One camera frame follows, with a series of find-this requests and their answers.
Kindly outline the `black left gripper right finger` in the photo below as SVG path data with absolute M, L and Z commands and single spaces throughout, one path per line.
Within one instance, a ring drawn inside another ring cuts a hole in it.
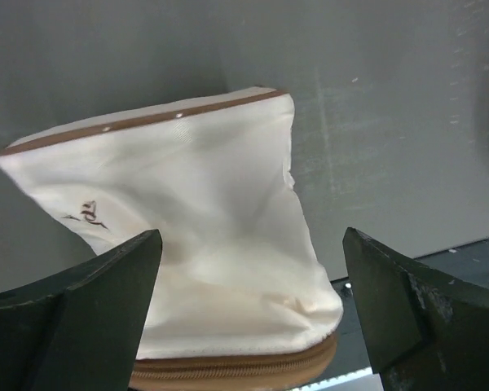
M 372 371 L 386 390 L 489 390 L 489 288 L 355 228 L 346 268 Z

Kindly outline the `cream bag with brown zipper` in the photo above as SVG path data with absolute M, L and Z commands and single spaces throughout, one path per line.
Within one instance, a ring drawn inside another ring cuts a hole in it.
M 293 188 L 294 102 L 251 87 L 21 138 L 0 169 L 104 254 L 148 230 L 161 264 L 130 386 L 283 390 L 319 376 L 343 306 Z

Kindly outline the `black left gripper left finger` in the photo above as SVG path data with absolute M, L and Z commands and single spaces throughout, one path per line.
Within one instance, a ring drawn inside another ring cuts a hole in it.
M 0 293 L 0 390 L 127 390 L 162 240 L 145 231 Z

